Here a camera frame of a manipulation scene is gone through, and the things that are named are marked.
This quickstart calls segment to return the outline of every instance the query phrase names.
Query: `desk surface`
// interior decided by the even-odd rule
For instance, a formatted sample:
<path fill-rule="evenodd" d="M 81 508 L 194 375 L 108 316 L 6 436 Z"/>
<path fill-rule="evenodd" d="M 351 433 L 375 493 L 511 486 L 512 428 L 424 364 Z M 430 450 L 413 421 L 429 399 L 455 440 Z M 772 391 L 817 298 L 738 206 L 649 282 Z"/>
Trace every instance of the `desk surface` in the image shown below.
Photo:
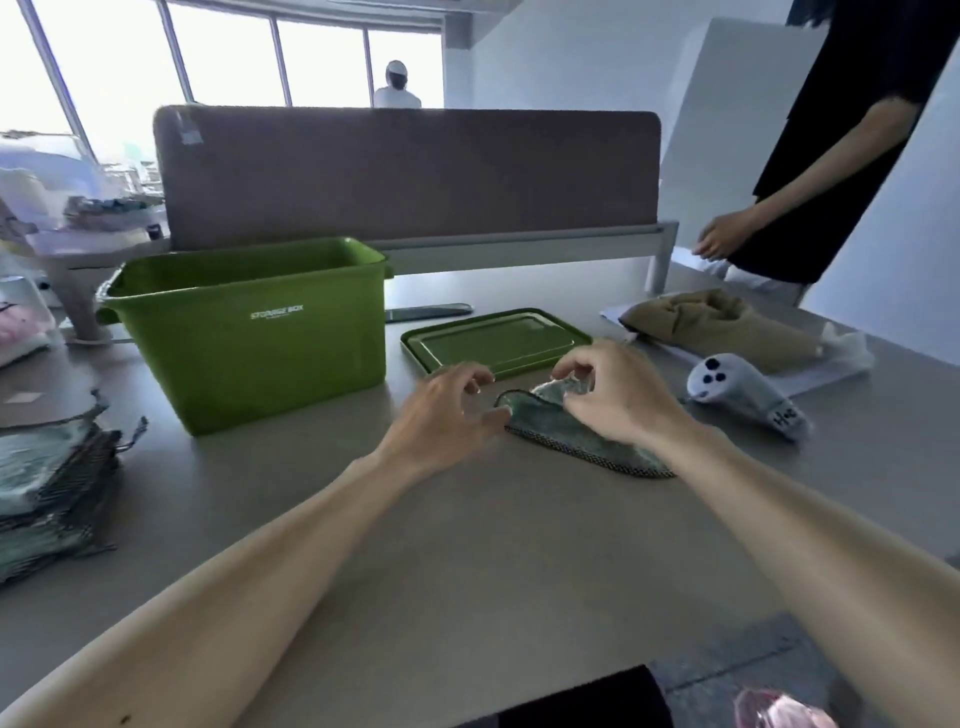
<path fill-rule="evenodd" d="M 646 261 L 401 277 L 389 306 L 472 303 L 478 314 L 544 308 L 616 335 L 607 305 L 640 300 Z M 714 279 L 672 266 L 668 291 Z M 755 302 L 802 327 L 821 320 Z M 0 706 L 187 571 L 369 451 L 418 372 L 387 329 L 386 386 L 227 432 L 190 438 L 136 348 L 39 354 L 0 373 L 3 424 L 87 407 L 100 383 L 125 429 L 115 552 L 61 562 L 0 591 Z M 933 553 L 960 549 L 955 432 L 960 373 L 873 341 L 869 377 L 799 398 L 817 426 L 802 449 L 702 412 L 759 459 Z M 687 365 L 652 353 L 682 391 Z M 546 373 L 502 388 L 533 385 Z M 374 528 L 239 722 L 450 728 L 742 628 L 782 604 L 720 523 L 677 480 L 647 481 L 507 436 L 411 491 Z"/>

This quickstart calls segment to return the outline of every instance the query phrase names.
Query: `black shirt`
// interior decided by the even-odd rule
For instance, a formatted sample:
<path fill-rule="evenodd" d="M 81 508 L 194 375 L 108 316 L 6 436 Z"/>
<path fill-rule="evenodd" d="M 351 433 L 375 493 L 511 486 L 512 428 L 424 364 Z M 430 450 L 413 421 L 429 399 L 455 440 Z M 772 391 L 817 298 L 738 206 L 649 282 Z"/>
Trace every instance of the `black shirt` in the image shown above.
<path fill-rule="evenodd" d="M 958 35 L 960 0 L 839 0 L 824 46 L 754 194 L 762 200 L 799 177 L 876 102 L 899 96 L 925 104 Z M 772 279 L 816 282 L 904 144 L 775 220 L 730 262 Z"/>

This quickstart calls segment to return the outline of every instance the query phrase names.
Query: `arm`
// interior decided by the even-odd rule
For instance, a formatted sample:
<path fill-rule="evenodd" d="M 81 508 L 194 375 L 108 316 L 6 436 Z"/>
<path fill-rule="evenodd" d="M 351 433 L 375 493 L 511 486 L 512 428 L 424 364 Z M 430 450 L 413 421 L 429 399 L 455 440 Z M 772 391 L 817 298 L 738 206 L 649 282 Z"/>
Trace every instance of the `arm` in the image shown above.
<path fill-rule="evenodd" d="M 710 260 L 732 255 L 755 232 L 853 176 L 905 141 L 919 113 L 918 104 L 899 96 L 877 102 L 859 124 L 796 180 L 754 206 L 721 215 L 710 222 L 700 233 L 694 254 Z"/>
<path fill-rule="evenodd" d="M 377 517 L 503 429 L 509 413 L 463 414 L 463 391 L 490 381 L 469 364 L 426 380 L 376 452 L 111 627 L 13 703 L 0 727 L 229 726 Z"/>
<path fill-rule="evenodd" d="M 680 475 L 858 688 L 898 725 L 957 724 L 960 573 L 697 423 L 636 350 L 575 350 L 554 376 L 577 370 L 595 385 L 570 413 Z"/>

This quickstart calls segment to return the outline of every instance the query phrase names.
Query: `brown fabric partition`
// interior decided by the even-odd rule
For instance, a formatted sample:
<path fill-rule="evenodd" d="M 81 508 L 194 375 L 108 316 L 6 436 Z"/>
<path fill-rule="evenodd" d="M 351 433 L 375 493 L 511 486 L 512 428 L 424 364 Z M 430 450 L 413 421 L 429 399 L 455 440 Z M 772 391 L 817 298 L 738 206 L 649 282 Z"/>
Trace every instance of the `brown fabric partition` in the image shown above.
<path fill-rule="evenodd" d="M 188 106 L 154 131 L 178 250 L 657 221 L 648 111 Z"/>

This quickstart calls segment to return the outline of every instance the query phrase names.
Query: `folded beige cloth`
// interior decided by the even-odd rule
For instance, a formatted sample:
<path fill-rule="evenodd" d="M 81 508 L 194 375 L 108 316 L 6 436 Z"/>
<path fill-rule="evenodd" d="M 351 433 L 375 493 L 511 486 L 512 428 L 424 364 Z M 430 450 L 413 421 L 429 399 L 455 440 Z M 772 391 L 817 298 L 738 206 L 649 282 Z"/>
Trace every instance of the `folded beige cloth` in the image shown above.
<path fill-rule="evenodd" d="M 820 352 L 815 336 L 760 316 L 720 288 L 638 303 L 620 323 L 701 356 L 735 353 L 768 375 L 798 369 Z"/>

